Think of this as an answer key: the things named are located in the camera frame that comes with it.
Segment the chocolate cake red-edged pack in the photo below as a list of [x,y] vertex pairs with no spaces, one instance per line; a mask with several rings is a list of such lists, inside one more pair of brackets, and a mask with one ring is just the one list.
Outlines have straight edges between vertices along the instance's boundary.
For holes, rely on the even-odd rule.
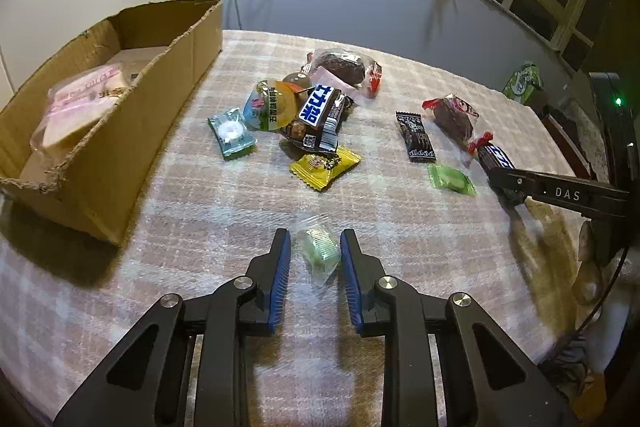
[[436,124],[452,139],[469,143],[473,138],[474,124],[480,114],[460,96],[450,93],[442,98],[431,98],[422,103],[422,108],[432,113]]

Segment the black candy packet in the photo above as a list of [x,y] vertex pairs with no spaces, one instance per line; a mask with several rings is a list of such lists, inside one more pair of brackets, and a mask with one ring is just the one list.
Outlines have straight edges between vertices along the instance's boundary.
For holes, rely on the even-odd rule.
[[412,162],[435,162],[436,154],[428,137],[422,117],[416,113],[397,112],[402,139],[405,141],[408,158]]

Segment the clear green candy packet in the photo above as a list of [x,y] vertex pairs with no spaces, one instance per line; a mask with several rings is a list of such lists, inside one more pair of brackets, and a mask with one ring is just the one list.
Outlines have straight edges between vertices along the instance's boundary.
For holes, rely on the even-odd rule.
[[341,261],[341,249],[326,216],[300,221],[295,231],[296,248],[305,260],[314,283],[324,285]]

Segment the teal mint candy packet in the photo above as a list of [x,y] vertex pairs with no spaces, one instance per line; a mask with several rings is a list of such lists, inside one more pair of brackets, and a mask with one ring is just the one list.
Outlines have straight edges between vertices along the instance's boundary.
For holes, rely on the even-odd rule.
[[256,145],[256,139],[248,130],[241,109],[237,107],[209,117],[207,124],[216,136],[224,159],[245,154]]

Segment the yellow candy packet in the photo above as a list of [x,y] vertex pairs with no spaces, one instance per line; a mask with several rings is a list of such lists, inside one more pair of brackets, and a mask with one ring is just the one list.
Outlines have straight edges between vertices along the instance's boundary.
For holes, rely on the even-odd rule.
[[305,154],[290,165],[290,171],[314,191],[326,190],[335,179],[360,164],[361,157],[339,145],[331,156]]

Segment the pink sandwich bread pack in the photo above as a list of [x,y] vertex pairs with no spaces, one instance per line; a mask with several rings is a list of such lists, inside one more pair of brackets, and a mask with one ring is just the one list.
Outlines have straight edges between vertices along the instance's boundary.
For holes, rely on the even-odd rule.
[[56,84],[29,140],[32,151],[43,161],[62,161],[129,91],[136,76],[130,62],[115,62]]

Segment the yellow jelly cup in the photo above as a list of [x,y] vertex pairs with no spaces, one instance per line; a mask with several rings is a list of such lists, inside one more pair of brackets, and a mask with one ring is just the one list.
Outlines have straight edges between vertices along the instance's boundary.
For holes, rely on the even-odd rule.
[[250,92],[244,108],[246,123],[257,130],[274,131],[286,127],[296,118],[296,93],[284,81],[262,80]]

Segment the pink wafer stick packet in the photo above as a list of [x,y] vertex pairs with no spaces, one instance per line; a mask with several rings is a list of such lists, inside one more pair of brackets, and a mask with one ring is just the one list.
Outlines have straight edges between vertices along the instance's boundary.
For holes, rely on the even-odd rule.
[[359,89],[349,86],[348,83],[338,79],[329,72],[326,75],[321,75],[316,78],[314,82],[322,84],[322,86],[340,89],[344,95],[349,96],[357,105],[367,105],[369,103],[369,99]]

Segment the green paper bag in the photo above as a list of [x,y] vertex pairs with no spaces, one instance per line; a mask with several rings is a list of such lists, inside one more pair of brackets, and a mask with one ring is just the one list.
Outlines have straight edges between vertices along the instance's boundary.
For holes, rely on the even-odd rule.
[[525,104],[535,91],[541,91],[544,85],[540,79],[539,68],[533,62],[525,62],[515,69],[502,93],[510,100]]

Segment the brown cardboard box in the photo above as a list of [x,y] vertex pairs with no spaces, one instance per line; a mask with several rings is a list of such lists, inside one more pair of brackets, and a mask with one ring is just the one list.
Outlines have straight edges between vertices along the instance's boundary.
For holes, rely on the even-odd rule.
[[1,190],[119,245],[174,120],[222,50],[221,0],[169,0],[101,20],[1,112]]

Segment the pink plaid tablecloth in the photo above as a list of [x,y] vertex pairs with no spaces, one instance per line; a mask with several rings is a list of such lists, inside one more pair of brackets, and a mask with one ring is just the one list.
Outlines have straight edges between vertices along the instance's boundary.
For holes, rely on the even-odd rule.
[[292,173],[279,135],[221,156],[209,118],[241,106],[255,84],[296,72],[321,42],[228,30],[224,48],[160,150],[119,248],[1,203],[1,368],[51,418],[161,295],[203,296],[292,234],[288,293],[277,334],[247,343],[256,426],[374,426],[381,414],[384,343],[359,337],[343,284],[308,243],[332,247],[356,232],[362,250],[421,293],[465,291],[533,360],[581,319],[570,288],[582,218],[530,200],[509,208],[478,162],[431,121],[440,165],[473,183],[463,195],[411,161],[396,116],[456,94],[520,168],[565,174],[567,162],[537,115],[457,75],[376,52],[380,94],[340,132],[356,166],[316,191]]

